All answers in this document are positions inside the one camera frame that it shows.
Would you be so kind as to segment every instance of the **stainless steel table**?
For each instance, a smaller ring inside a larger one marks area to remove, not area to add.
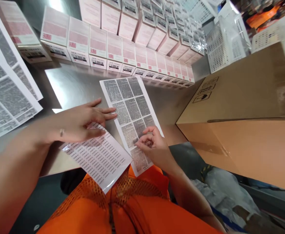
[[[61,3],[61,6],[67,6],[64,12],[70,14],[70,11],[68,12],[68,9],[70,9],[71,12],[73,12],[70,15],[80,19],[79,10],[76,10],[76,8],[79,8],[78,1],[72,1],[73,3],[70,1],[69,5],[65,5],[65,1],[51,0],[50,2],[53,2],[53,4]],[[42,24],[44,5],[48,4],[53,6],[50,2],[23,1],[20,3],[20,1],[17,1],[25,16],[29,18],[30,24],[38,29],[40,29]],[[34,18],[28,17],[28,15],[31,14],[30,11],[33,9],[37,9],[35,13],[40,13],[40,15],[32,14]],[[147,93],[169,145],[180,144],[187,141],[175,123],[199,87],[201,79],[209,73],[208,63],[206,64],[207,59],[202,58],[201,60],[202,65],[194,70],[197,82],[190,88],[144,79]],[[100,107],[108,107],[99,81],[128,76],[122,73],[107,72],[106,70],[94,69],[55,58],[53,58],[52,62],[34,65],[27,64],[27,66],[44,96],[44,98],[39,101],[44,109],[32,120],[0,137],[0,152],[21,129],[32,121],[54,114],[53,109],[66,110],[97,98],[103,98],[102,103],[99,105]],[[106,128],[112,136],[123,145],[114,121],[108,121]],[[60,152],[58,146],[59,144],[52,145],[41,172],[42,176],[79,167],[67,154]]]

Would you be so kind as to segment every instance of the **orange vest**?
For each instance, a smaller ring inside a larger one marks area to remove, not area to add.
[[[220,233],[188,211],[170,202],[168,178],[151,167],[138,178],[126,170],[104,195],[86,175],[38,234],[111,233]]]

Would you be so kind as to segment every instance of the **plastic bag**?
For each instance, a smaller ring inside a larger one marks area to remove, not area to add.
[[[214,167],[206,175],[205,181],[211,189],[221,191],[242,206],[251,214],[257,213],[261,215],[257,205],[254,203],[249,193],[242,188],[237,178],[228,171]]]

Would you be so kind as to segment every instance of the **orange object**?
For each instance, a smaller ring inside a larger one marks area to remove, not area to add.
[[[170,202],[168,178],[151,167],[138,178],[126,170],[106,194],[86,175],[38,234],[220,233]]]
[[[270,11],[257,13],[255,15],[253,15],[252,17],[248,18],[246,20],[246,22],[251,28],[257,29],[259,26],[261,26],[267,20],[271,19],[277,13],[279,8],[280,8],[280,4],[277,4]]]

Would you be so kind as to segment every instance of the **floor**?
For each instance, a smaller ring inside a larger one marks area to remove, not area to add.
[[[201,179],[201,169],[206,164],[189,142],[170,146],[170,150],[190,179]],[[36,233],[47,221],[67,196],[60,189],[61,176],[62,173],[59,173],[39,179],[34,192],[11,229],[11,234]]]

